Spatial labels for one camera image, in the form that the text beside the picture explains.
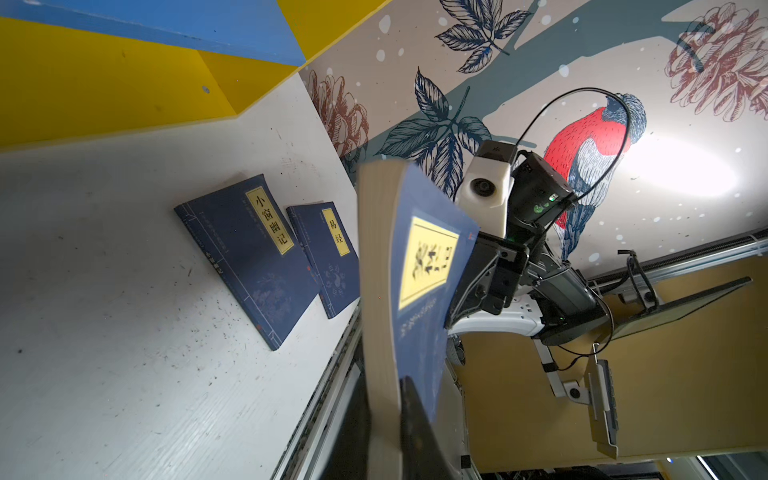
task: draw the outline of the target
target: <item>yellow title label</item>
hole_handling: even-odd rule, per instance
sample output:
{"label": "yellow title label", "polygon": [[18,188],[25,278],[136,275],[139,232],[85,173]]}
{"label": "yellow title label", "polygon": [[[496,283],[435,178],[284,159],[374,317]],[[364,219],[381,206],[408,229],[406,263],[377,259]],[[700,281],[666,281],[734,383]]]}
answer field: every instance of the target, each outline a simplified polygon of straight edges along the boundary
{"label": "yellow title label", "polygon": [[458,233],[413,217],[400,284],[400,306],[410,305],[448,280]]}
{"label": "yellow title label", "polygon": [[328,230],[331,231],[331,237],[333,237],[336,248],[339,249],[339,255],[344,257],[349,253],[349,247],[346,244],[341,228],[339,228],[339,221],[336,219],[336,215],[333,214],[333,208],[324,208],[323,216],[326,218]]}
{"label": "yellow title label", "polygon": [[264,187],[251,190],[246,193],[246,197],[250,200],[256,215],[261,219],[261,223],[264,224],[266,232],[272,237],[280,255],[285,255],[293,247],[293,240],[290,239],[290,234],[283,226],[283,222],[280,221],[277,210],[270,203],[270,198],[264,192]]}

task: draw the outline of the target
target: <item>book spine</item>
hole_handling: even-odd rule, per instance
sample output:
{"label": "book spine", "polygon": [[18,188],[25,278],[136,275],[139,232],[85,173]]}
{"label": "book spine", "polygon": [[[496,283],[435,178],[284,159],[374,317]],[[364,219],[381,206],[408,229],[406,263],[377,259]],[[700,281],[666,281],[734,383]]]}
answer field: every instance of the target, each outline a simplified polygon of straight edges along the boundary
{"label": "book spine", "polygon": [[234,296],[235,300],[237,300],[237,302],[240,304],[240,308],[243,309],[251,323],[256,327],[256,330],[258,330],[259,334],[262,336],[262,338],[264,338],[266,344],[269,345],[270,349],[273,351],[277,350],[277,348],[280,347],[280,344],[271,339],[269,333],[265,330],[265,326],[261,325],[261,322],[259,321],[260,313],[256,314],[253,311],[253,306],[242,300],[243,298],[247,298],[248,292],[245,292],[245,294],[242,295],[241,292],[238,292],[237,288],[234,288],[234,285],[230,282],[229,275],[227,274],[230,268],[228,265],[220,265],[216,259],[214,259],[213,255],[211,255],[205,242],[203,242],[203,240],[197,234],[197,229],[190,224],[190,221],[188,220],[188,214],[184,210],[184,206],[181,205],[176,207],[174,210],[176,211],[176,215],[178,215],[181,219],[182,223],[184,223],[184,226],[187,228],[187,231],[190,233],[195,243],[197,243],[200,251],[203,252],[203,255],[205,255],[206,259],[210,262],[210,265],[214,268],[214,270],[216,270],[216,273],[218,273],[219,277],[221,277],[221,279],[224,281],[224,285],[227,286],[227,288],[232,293],[232,296]]}
{"label": "book spine", "polygon": [[336,316],[336,311],[333,309],[333,304],[331,304],[328,292],[326,291],[326,285],[323,282],[323,278],[320,276],[320,268],[318,268],[317,263],[315,262],[315,257],[312,255],[312,250],[310,250],[310,244],[307,240],[310,235],[304,229],[304,222],[301,221],[301,216],[296,214],[296,211],[292,207],[286,208],[286,212],[288,213],[290,223],[293,225],[293,229],[296,231],[296,236],[299,237],[301,250],[304,252],[304,255],[312,267],[312,278],[315,279],[320,286],[320,302],[323,304],[326,316],[328,318],[333,318]]}

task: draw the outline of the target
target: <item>chinese characters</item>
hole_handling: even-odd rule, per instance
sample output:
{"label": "chinese characters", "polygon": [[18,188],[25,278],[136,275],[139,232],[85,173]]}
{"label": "chinese characters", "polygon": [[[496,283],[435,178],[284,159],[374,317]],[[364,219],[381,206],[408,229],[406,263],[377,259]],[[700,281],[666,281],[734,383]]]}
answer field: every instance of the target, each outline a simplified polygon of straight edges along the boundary
{"label": "chinese characters", "polygon": [[339,223],[336,220],[336,215],[333,214],[333,208],[324,208],[323,216],[326,219],[328,230],[331,232],[333,241],[336,243],[336,248],[339,249],[339,255],[344,257],[349,253],[349,247],[346,244],[344,234],[342,233],[341,228],[339,227]]}
{"label": "chinese characters", "polygon": [[413,279],[417,280],[417,276],[430,275],[432,272],[447,269],[451,264],[452,251],[453,247],[419,242],[411,272]]}
{"label": "chinese characters", "polygon": [[291,240],[290,234],[285,231],[280,216],[276,215],[274,206],[271,204],[264,188],[258,187],[255,190],[251,190],[246,196],[256,211],[259,220],[264,225],[267,234],[272,238],[280,254],[284,255],[293,247],[293,240]]}

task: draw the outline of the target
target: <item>mural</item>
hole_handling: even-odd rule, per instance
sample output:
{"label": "mural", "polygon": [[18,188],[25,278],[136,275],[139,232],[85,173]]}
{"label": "mural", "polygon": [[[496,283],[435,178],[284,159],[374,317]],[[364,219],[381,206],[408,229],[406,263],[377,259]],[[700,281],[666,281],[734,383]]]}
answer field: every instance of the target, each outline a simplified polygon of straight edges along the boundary
{"label": "mural", "polygon": [[474,155],[480,144],[491,140],[488,128],[477,117],[462,117],[469,87],[453,116],[453,106],[431,80],[416,72],[416,101],[426,118],[400,122],[388,134],[377,154],[411,158],[446,195],[455,199],[464,175],[462,148]]}
{"label": "mural", "polygon": [[515,10],[502,18],[502,0],[440,0],[440,4],[461,23],[436,35],[436,38],[451,50],[472,51],[458,70],[461,73],[481,71],[490,63],[493,48],[509,55],[496,45],[496,41],[515,33],[531,14]]}
{"label": "mural", "polygon": [[[515,141],[544,104],[573,88],[622,92],[633,127],[621,162],[551,232],[589,276],[620,267],[617,248],[652,259],[768,222],[761,6],[393,0],[301,76],[353,183],[356,163],[404,157],[451,198],[483,140]],[[346,86],[335,86],[334,70]],[[329,77],[318,83],[314,71]],[[328,110],[340,94],[366,106],[366,127],[349,142]],[[573,95],[548,108],[524,145],[584,192],[612,161],[624,116],[611,100]]]}
{"label": "mural", "polygon": [[712,104],[725,121],[749,106],[768,120],[768,21],[759,14],[726,3],[691,22],[664,69],[675,89],[670,101],[697,104],[696,114]]}
{"label": "mural", "polygon": [[334,80],[333,75],[328,75],[318,82],[312,70],[306,87],[344,170],[354,174],[358,162],[366,159],[368,112],[352,94],[345,93],[344,77]]}
{"label": "mural", "polygon": [[[630,131],[623,152],[629,151],[645,132],[646,117],[643,104],[632,94],[620,95],[629,108]],[[592,187],[610,167],[619,153],[627,128],[627,112],[619,102],[607,97],[607,107],[598,108],[579,121],[568,125],[555,135],[547,147],[547,161],[581,196]],[[614,168],[578,204],[562,214],[554,228],[560,237],[562,259],[567,260],[576,250],[581,232],[592,218],[594,210],[603,203],[608,186],[613,180]]]}

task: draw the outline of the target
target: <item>camera lens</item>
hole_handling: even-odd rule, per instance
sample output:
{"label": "camera lens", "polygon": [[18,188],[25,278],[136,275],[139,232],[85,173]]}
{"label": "camera lens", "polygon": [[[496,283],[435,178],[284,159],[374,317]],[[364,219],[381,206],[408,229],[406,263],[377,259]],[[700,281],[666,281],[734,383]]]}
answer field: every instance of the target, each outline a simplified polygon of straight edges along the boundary
{"label": "camera lens", "polygon": [[496,192],[496,186],[485,178],[475,178],[472,181],[472,191],[480,197],[490,197]]}

